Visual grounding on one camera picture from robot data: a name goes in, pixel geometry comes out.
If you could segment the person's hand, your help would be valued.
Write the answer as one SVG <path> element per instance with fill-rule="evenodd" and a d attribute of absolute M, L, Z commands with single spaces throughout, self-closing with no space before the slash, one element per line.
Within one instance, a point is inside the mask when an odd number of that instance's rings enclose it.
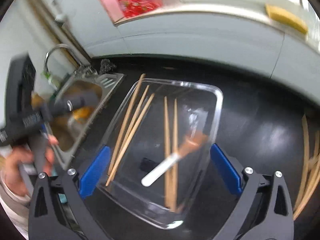
<path fill-rule="evenodd" d="M 51 146 L 57 145 L 59 142 L 53 135 L 48 135 L 48 147 L 45 151 L 46 161 L 43 165 L 42 171 L 48 174 L 52 174 L 54 164 L 54 151 Z M 34 161 L 34 154 L 31 150 L 28 150 L 25 146 L 14 146 L 12 152 L 7 156 L 4 165 L 4 182 L 11 192 L 24 197 L 25 195 L 31 196 L 27 186 L 20 173 L 20 164 L 29 164 Z"/>

